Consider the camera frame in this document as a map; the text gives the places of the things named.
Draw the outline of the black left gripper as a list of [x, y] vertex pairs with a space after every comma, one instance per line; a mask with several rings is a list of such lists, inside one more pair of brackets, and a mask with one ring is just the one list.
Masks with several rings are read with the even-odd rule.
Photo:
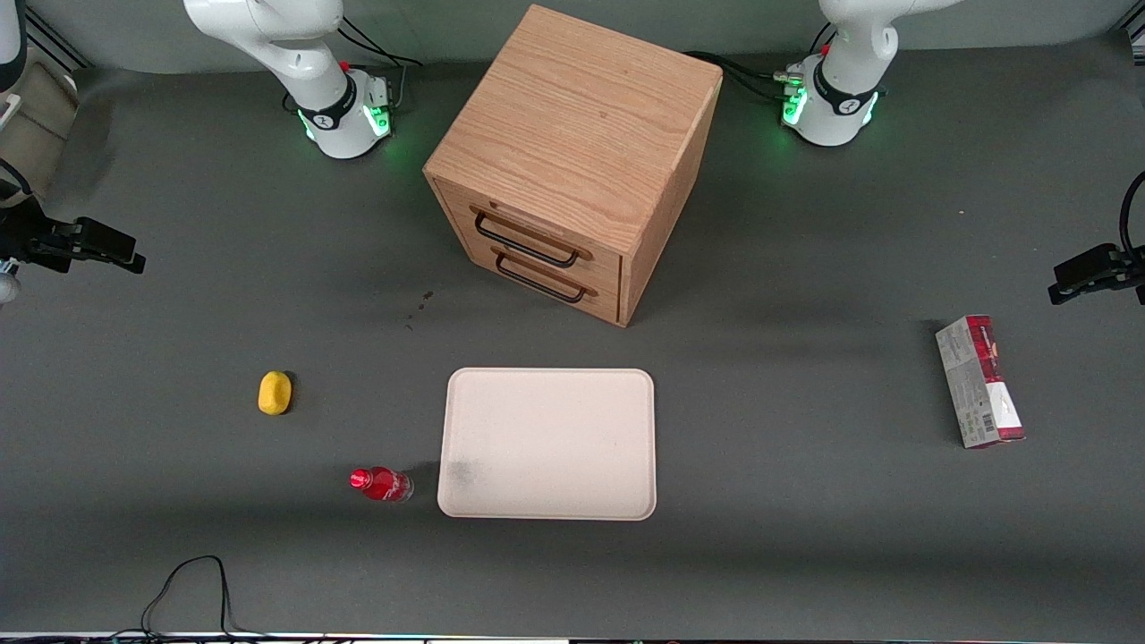
[[1113, 243], [1104, 243], [1056, 265], [1055, 283], [1048, 286], [1052, 305], [1063, 305], [1082, 294], [1120, 291], [1134, 286], [1145, 305], [1144, 248], [1132, 250], [1132, 260]]

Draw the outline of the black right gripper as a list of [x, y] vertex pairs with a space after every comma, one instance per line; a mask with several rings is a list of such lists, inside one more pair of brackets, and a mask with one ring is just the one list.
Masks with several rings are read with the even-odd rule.
[[73, 223], [56, 223], [45, 215], [37, 199], [1, 209], [1, 259], [56, 267], [49, 254], [37, 252], [38, 239], [52, 236], [52, 248], [69, 261], [97, 261], [123, 268], [135, 275], [147, 269], [147, 257], [136, 251], [135, 237], [98, 223], [90, 217], [78, 217]]

